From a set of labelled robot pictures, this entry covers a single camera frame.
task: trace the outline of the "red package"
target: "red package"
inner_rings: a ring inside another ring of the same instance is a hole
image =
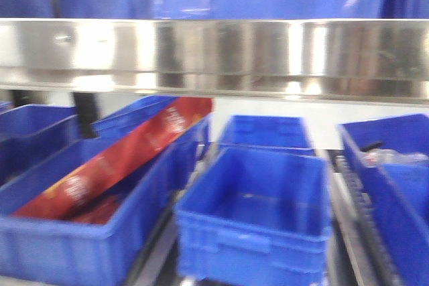
[[[118,208],[118,199],[107,196],[67,220],[85,224],[106,224]]]
[[[154,158],[212,110],[210,98],[181,97],[134,131],[69,173],[13,215],[71,216]]]

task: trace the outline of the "metal rail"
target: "metal rail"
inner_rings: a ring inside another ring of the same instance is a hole
[[[0,88],[429,102],[429,20],[0,19]]]

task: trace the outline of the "black object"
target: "black object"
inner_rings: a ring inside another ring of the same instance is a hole
[[[96,137],[91,123],[99,119],[97,100],[93,93],[73,93],[74,105],[78,114],[80,133],[85,139]]]
[[[378,149],[378,148],[379,148],[379,147],[381,147],[382,145],[383,145],[383,142],[381,142],[381,141],[376,141],[376,142],[373,142],[373,143],[371,143],[371,144],[368,144],[368,145],[366,145],[366,146],[362,147],[362,148],[361,148],[361,151],[362,151],[362,152],[368,152],[368,151],[370,151],[370,150]]]

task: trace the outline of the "red plastic bag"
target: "red plastic bag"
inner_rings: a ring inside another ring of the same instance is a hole
[[[43,219],[73,215],[154,158],[211,110],[210,98],[177,98],[152,119],[63,177],[13,215]]]

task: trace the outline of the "stainless steel shelf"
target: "stainless steel shelf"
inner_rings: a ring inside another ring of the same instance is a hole
[[[0,19],[0,88],[429,102],[429,20]]]

